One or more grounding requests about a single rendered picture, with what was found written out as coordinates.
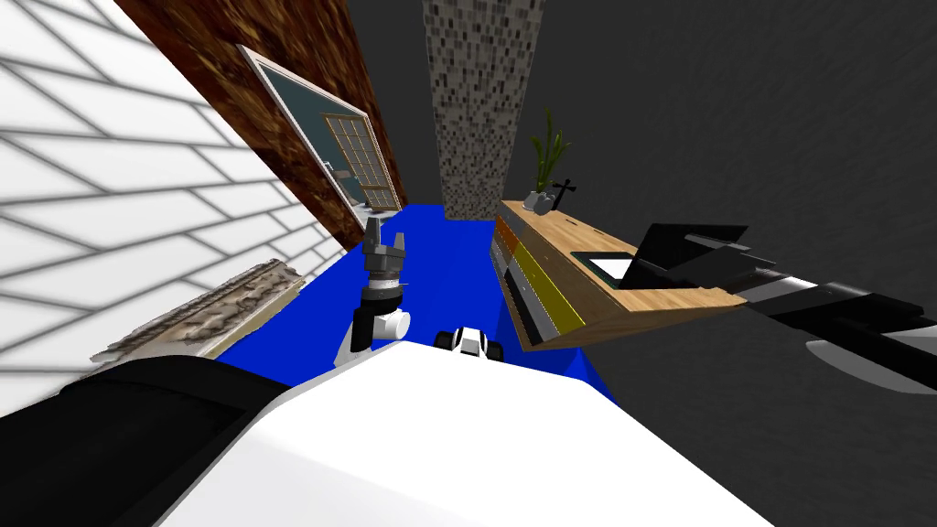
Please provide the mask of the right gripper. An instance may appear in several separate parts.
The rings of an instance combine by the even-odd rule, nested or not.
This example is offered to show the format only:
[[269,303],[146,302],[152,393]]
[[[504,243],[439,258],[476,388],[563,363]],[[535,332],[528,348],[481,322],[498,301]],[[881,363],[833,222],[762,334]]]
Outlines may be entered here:
[[620,280],[624,290],[733,285],[775,263],[749,254],[745,225],[653,223]]

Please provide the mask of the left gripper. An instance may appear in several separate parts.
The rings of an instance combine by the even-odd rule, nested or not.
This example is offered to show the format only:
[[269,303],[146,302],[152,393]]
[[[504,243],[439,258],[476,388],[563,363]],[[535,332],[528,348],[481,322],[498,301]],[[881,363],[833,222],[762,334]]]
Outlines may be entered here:
[[361,252],[364,256],[364,269],[373,277],[386,274],[398,277],[403,270],[405,258],[405,237],[403,232],[394,235],[393,246],[381,243],[381,221],[371,217],[367,220],[364,243]]

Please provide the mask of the wooden sideboard with coloured drawers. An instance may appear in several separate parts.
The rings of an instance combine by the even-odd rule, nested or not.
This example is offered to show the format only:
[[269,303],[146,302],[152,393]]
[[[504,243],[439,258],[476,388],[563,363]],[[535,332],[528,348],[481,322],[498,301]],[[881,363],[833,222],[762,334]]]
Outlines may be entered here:
[[588,255],[621,262],[625,242],[549,208],[504,200],[490,256],[524,352],[578,348],[726,313],[743,300],[720,289],[620,289]]

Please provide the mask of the white framed window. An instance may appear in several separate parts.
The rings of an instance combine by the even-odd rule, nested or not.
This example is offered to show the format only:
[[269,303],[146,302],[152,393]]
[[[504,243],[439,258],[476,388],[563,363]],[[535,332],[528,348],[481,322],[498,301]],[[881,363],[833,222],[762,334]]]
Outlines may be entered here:
[[366,112],[244,45],[238,49],[358,223],[402,208]]

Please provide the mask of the beige marbled bench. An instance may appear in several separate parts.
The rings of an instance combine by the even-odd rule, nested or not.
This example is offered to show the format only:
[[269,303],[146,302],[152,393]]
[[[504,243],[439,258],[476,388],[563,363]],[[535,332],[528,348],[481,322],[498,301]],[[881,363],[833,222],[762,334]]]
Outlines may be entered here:
[[217,359],[295,300],[305,284],[303,275],[278,259],[257,264],[135,329],[91,355],[91,362],[106,369],[169,355]]

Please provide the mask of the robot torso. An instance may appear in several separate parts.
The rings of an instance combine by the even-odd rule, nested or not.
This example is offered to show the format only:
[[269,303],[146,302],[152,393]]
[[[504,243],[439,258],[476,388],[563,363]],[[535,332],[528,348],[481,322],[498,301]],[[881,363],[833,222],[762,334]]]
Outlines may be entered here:
[[587,383],[405,340],[270,402],[154,527],[772,527]]

